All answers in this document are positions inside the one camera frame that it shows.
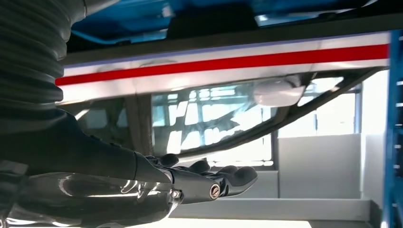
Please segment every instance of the white wall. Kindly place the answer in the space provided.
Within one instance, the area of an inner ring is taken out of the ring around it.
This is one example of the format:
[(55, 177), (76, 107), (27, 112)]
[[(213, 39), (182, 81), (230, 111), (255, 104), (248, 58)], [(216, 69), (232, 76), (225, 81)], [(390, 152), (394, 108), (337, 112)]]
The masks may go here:
[(281, 198), (360, 198), (360, 135), (279, 139)]
[(388, 74), (378, 72), (363, 84), (361, 190), (378, 205), (383, 193)]
[(362, 199), (232, 199), (179, 205), (171, 218), (368, 221)]

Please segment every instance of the silver screw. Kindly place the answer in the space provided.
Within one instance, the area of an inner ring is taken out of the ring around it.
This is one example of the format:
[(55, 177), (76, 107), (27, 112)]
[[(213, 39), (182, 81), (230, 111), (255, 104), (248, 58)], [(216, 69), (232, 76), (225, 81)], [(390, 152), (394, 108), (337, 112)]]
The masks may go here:
[(181, 197), (181, 192), (180, 192), (180, 191), (173, 191), (172, 197), (173, 197), (173, 198), (179, 198), (179, 197)]
[(220, 195), (220, 187), (218, 184), (213, 184), (210, 188), (210, 197), (215, 200)]

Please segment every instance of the robotic hand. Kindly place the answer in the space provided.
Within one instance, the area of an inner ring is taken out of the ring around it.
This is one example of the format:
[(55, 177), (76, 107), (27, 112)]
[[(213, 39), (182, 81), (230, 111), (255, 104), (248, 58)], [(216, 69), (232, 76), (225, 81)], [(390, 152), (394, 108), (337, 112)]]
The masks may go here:
[(169, 177), (176, 189), (182, 191), (182, 204), (239, 195), (249, 189), (258, 178), (252, 167), (238, 169), (230, 165), (214, 173), (210, 172), (210, 166), (206, 161), (198, 161), (190, 167), (173, 167), (179, 161), (174, 154), (167, 154), (161, 158), (153, 156), (146, 158)]

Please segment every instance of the chrome metal surface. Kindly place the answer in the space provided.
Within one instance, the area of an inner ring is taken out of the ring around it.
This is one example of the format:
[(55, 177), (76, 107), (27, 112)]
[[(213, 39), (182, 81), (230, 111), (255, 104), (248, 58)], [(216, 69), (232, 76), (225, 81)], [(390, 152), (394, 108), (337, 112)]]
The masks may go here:
[(13, 200), (19, 194), (26, 180), (27, 166), (11, 161), (0, 160), (0, 228), (6, 228), (6, 219)]
[(127, 227), (159, 221), (180, 197), (173, 185), (76, 173), (32, 176), (5, 227)]

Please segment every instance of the black tube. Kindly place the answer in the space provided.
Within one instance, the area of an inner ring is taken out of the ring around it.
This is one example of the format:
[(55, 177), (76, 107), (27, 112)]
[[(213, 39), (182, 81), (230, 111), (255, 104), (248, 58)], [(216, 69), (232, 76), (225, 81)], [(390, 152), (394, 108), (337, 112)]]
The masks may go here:
[(58, 62), (71, 26), (116, 0), (4, 0), (0, 4), (0, 160), (54, 171), (149, 181), (170, 180), (140, 154), (85, 135), (55, 107), (63, 93)]

